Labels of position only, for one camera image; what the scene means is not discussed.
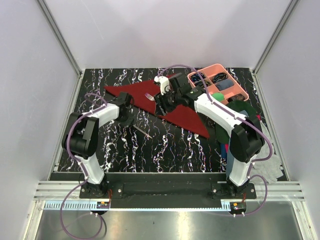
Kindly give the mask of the silver fork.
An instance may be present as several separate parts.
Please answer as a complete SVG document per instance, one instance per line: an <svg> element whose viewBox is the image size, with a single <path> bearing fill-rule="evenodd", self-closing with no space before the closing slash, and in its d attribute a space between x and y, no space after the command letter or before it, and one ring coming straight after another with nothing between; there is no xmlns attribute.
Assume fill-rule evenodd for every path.
<svg viewBox="0 0 320 240"><path fill-rule="evenodd" d="M139 132L141 132L142 134L144 134L147 138L152 139L152 137L151 137L148 133L146 133L145 131L143 131L142 129L140 129L138 126L133 125L133 127L134 127L135 129L137 129Z"/></svg>
<svg viewBox="0 0 320 240"><path fill-rule="evenodd" d="M150 95L149 93L145 93L144 95L145 95L145 97L146 97L147 99L149 99L150 101L155 101L155 98L154 98L152 95Z"/></svg>

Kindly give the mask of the red cloth napkin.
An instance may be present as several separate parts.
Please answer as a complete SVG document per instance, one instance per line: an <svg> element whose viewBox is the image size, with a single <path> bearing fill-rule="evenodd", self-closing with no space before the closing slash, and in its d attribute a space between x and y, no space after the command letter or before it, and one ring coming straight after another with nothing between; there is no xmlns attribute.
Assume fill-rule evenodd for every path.
<svg viewBox="0 0 320 240"><path fill-rule="evenodd" d="M160 92L160 88L152 79L128 85L105 86L104 89L107 93L115 97L118 97L121 92L132 95L134 100L133 105L135 107L155 115L156 103L145 96L146 93L154 96ZM158 118L164 119L177 127L198 134L206 139L210 137L210 134L199 115L189 107L179 105L173 112L170 112L165 116L159 115Z"/></svg>

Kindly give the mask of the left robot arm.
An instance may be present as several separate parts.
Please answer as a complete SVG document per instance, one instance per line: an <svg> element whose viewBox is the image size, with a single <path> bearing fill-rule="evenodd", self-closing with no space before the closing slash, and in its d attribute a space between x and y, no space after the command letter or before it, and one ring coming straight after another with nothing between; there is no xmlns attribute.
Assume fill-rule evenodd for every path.
<svg viewBox="0 0 320 240"><path fill-rule="evenodd" d="M103 198L108 193L108 183L96 155L99 129L111 121L131 126L134 98L126 92L121 92L111 102L95 93L85 95L86 98L90 96L100 98L102 103L88 112L69 115L61 146L82 170L84 183L81 186L95 197Z"/></svg>

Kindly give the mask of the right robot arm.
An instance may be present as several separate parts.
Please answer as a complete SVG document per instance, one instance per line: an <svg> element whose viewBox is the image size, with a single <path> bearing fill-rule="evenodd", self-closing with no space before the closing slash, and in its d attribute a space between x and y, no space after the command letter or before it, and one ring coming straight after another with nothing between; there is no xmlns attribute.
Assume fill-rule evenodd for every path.
<svg viewBox="0 0 320 240"><path fill-rule="evenodd" d="M156 115L166 116L178 106L185 106L225 130L229 138L227 157L231 161L226 168L227 192L235 199L243 195L253 163L268 141L260 120L254 115L247 116L230 109L213 98L204 87L192 87L179 73L171 77L156 76L154 83L160 90L153 97Z"/></svg>

